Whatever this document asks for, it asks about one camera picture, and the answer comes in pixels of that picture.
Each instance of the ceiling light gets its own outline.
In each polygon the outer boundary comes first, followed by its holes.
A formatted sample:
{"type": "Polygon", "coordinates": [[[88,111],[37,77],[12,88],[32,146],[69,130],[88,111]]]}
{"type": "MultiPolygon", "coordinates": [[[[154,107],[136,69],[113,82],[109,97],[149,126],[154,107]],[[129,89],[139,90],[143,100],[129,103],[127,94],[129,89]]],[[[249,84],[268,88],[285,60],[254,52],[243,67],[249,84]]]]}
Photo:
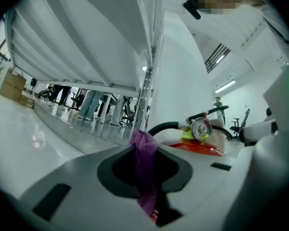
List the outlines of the ceiling light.
{"type": "Polygon", "coordinates": [[[216,61],[216,64],[219,63],[224,57],[225,57],[225,55],[222,55],[222,56],[216,61]]]}
{"type": "Polygon", "coordinates": [[[215,93],[219,93],[220,91],[226,89],[227,87],[232,86],[233,84],[235,84],[235,80],[230,81],[228,84],[224,85],[223,87],[219,88],[218,90],[215,91],[215,93]]]}

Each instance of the cardboard box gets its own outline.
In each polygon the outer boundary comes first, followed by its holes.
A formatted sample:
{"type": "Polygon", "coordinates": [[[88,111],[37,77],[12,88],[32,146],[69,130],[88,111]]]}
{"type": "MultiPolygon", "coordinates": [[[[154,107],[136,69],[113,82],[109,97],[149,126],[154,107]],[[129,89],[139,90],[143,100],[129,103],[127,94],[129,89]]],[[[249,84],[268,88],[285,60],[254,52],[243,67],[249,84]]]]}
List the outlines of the cardboard box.
{"type": "Polygon", "coordinates": [[[23,101],[25,101],[25,102],[27,102],[27,103],[34,104],[34,99],[29,98],[29,97],[27,97],[27,96],[25,96],[25,95],[23,95],[23,94],[21,94],[20,100],[23,100],[23,101]]]}
{"type": "Polygon", "coordinates": [[[19,102],[25,83],[26,79],[21,75],[7,73],[0,89],[0,95],[19,102]]]}
{"type": "Polygon", "coordinates": [[[33,103],[28,103],[28,102],[26,102],[26,101],[24,101],[24,100],[20,100],[19,104],[22,105],[22,106],[24,106],[24,107],[28,107],[28,108],[30,108],[30,109],[33,109],[33,107],[34,107],[34,104],[33,104],[33,103]]]}

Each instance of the pressure gauge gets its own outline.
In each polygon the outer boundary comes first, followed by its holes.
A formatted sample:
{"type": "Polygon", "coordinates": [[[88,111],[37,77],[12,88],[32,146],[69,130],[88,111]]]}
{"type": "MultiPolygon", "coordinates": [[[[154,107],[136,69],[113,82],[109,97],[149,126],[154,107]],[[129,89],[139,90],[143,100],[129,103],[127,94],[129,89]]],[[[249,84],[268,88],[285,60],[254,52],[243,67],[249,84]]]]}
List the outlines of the pressure gauge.
{"type": "Polygon", "coordinates": [[[196,118],[191,125],[191,132],[196,140],[205,141],[212,134],[211,122],[203,117],[196,118]]]}

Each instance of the purple cloth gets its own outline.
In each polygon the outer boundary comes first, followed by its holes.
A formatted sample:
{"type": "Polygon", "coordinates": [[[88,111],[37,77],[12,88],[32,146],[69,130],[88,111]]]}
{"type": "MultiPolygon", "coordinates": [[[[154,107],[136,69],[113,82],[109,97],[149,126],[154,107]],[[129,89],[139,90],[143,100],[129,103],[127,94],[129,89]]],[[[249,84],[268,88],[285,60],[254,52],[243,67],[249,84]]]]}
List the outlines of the purple cloth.
{"type": "Polygon", "coordinates": [[[136,146],[136,188],[140,193],[138,203],[150,216],[157,198],[157,184],[154,178],[154,156],[158,147],[155,139],[147,132],[134,130],[130,144],[136,146]]]}

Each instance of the red object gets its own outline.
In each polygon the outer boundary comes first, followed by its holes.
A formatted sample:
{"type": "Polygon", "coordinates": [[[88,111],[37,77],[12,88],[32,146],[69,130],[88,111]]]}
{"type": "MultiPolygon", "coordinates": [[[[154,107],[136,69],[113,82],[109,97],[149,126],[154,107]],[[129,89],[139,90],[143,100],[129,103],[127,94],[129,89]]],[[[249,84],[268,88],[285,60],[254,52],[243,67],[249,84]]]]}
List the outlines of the red object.
{"type": "Polygon", "coordinates": [[[187,139],[180,139],[180,140],[172,140],[163,142],[164,145],[188,151],[194,152],[199,154],[206,154],[212,156],[224,156],[224,154],[216,148],[214,145],[206,144],[204,142],[200,142],[197,140],[187,140],[187,139]]]}

